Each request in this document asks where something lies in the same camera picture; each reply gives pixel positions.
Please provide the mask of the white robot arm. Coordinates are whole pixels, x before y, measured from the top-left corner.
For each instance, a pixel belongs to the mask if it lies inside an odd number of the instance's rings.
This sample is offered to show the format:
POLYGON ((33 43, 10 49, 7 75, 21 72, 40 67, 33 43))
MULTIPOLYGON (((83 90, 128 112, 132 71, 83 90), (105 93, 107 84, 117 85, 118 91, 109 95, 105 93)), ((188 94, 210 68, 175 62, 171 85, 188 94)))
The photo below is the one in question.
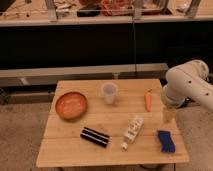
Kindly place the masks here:
POLYGON ((165 124, 175 119, 176 109, 186 98, 194 100, 213 113, 213 85, 206 81, 208 75, 208 65, 202 60, 191 60, 166 72, 167 84, 161 93, 164 104, 162 117, 165 124))

